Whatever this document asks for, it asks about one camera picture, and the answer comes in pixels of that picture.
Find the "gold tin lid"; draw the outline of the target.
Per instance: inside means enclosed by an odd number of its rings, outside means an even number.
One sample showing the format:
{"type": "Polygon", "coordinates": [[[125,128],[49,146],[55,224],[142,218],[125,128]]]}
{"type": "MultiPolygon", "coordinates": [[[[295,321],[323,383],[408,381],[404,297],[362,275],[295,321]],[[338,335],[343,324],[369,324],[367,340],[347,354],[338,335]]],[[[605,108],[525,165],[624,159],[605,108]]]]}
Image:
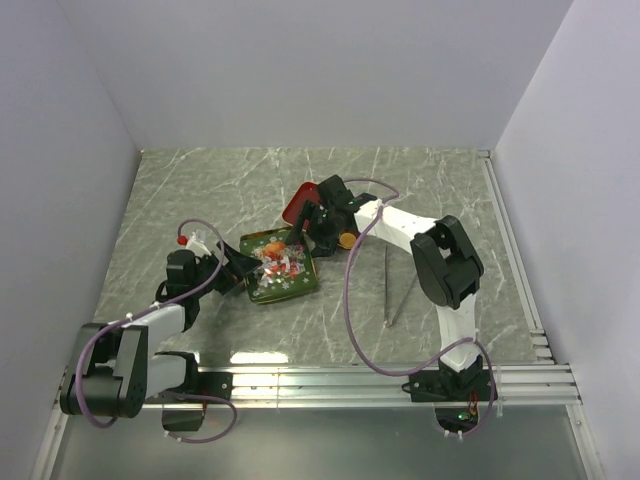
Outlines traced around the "gold tin lid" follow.
{"type": "Polygon", "coordinates": [[[255,232],[240,237],[240,252],[260,262],[245,280],[255,304],[280,302],[316,290],[319,281],[304,239],[286,244],[290,227],[255,232]]]}

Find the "red rectangular tray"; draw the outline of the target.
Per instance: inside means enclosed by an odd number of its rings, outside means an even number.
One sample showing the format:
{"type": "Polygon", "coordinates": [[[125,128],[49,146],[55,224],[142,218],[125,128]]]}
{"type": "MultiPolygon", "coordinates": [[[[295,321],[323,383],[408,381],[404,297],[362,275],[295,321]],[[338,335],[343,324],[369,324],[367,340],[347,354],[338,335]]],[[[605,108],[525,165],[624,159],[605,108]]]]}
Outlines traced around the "red rectangular tray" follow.
{"type": "Polygon", "coordinates": [[[320,195],[318,185],[313,182],[304,182],[292,196],[289,203],[284,208],[281,218],[290,226],[293,226],[303,209],[306,201],[310,201],[314,205],[320,205],[320,195]]]}

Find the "silver metal tongs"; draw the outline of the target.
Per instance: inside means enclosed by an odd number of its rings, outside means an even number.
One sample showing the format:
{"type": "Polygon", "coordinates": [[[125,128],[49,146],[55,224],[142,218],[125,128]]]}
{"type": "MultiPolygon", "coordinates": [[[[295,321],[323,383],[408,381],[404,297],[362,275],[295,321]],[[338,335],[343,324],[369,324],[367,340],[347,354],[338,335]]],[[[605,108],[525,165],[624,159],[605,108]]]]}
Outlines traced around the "silver metal tongs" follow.
{"type": "Polygon", "coordinates": [[[393,327],[400,319],[417,283],[413,260],[399,247],[386,245],[384,250],[384,322],[393,327]]]}

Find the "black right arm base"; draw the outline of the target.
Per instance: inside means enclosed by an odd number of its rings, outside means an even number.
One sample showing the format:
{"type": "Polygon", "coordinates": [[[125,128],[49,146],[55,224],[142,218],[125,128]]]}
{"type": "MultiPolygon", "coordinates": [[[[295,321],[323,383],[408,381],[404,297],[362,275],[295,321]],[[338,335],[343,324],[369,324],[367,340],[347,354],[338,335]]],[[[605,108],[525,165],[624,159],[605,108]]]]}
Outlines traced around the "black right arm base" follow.
{"type": "Polygon", "coordinates": [[[440,365],[437,371],[410,375],[401,389],[412,403],[433,403],[440,429],[459,439],[481,425],[480,403],[486,402],[491,410],[498,399],[495,382],[482,367],[454,372],[440,365]]]}

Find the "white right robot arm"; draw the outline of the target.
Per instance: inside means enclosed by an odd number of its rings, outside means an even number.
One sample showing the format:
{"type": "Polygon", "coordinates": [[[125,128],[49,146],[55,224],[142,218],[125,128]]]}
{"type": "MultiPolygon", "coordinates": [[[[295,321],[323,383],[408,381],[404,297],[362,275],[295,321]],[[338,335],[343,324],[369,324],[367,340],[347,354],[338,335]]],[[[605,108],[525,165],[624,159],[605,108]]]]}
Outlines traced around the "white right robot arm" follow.
{"type": "Polygon", "coordinates": [[[489,360],[477,343],[476,295],[484,265],[461,222],[454,216],[421,217],[391,206],[393,189],[379,198],[354,194],[338,175],[302,184],[282,212],[291,226],[288,243],[308,237],[314,257],[337,248],[354,251],[368,236],[410,254],[420,285],[435,305],[441,339],[433,398],[467,399],[488,378],[489,360]]]}

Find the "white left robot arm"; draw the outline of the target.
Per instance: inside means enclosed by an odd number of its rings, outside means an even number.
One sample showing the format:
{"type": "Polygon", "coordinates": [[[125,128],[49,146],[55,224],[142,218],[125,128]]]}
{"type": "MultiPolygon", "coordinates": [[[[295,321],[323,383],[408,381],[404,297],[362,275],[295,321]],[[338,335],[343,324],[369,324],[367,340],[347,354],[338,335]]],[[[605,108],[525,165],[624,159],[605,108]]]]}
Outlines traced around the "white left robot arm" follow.
{"type": "Polygon", "coordinates": [[[193,326],[203,296],[229,293],[261,266],[225,243],[221,247],[222,259],[204,247],[169,253],[166,279],[147,310],[80,328],[59,397],[65,414],[106,428],[117,418],[135,417],[148,398],[165,391],[180,402],[199,394],[195,355],[159,347],[193,326]]]}

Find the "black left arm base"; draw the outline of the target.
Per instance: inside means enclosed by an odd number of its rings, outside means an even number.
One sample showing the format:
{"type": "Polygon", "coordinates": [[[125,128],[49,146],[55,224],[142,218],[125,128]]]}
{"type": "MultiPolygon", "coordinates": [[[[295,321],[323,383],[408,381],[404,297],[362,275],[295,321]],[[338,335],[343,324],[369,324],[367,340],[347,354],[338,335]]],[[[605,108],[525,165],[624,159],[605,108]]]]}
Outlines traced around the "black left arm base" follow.
{"type": "Polygon", "coordinates": [[[162,404],[175,401],[177,408],[164,407],[161,424],[168,437],[187,444],[204,444],[228,435],[238,420],[237,407],[231,401],[233,375],[230,373],[199,372],[193,379],[178,387],[163,391],[162,404]],[[219,433],[203,438],[184,437],[184,433],[196,433],[205,424],[211,406],[228,407],[229,424],[219,433]]]}

